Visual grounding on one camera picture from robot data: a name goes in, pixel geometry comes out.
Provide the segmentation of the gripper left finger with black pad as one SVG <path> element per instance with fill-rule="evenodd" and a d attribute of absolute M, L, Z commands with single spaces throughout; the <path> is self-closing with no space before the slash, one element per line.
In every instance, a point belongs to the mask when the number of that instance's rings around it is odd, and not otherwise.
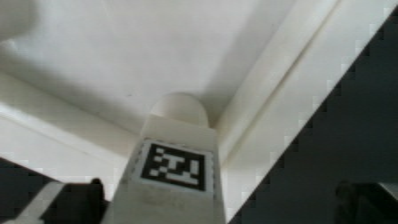
<path fill-rule="evenodd" d="M 102 224 L 107 206 L 100 178 L 88 183 L 52 181 L 17 217 L 0 224 Z"/>

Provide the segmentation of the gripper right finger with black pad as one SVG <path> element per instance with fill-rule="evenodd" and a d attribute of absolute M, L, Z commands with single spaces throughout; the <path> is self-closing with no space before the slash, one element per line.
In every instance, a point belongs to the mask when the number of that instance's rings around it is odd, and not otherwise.
<path fill-rule="evenodd" d="M 398 224 L 398 201 L 379 183 L 342 181 L 335 194 L 335 224 Z"/>

